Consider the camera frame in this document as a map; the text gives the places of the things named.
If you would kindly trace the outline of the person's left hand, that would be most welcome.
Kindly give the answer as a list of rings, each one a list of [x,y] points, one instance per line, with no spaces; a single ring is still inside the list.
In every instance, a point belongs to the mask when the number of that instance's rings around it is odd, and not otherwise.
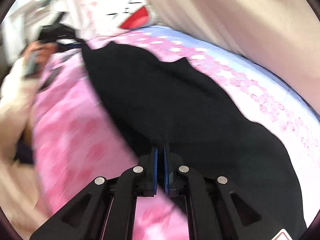
[[[40,77],[52,54],[57,52],[55,43],[31,42],[25,48],[23,59],[23,77]]]

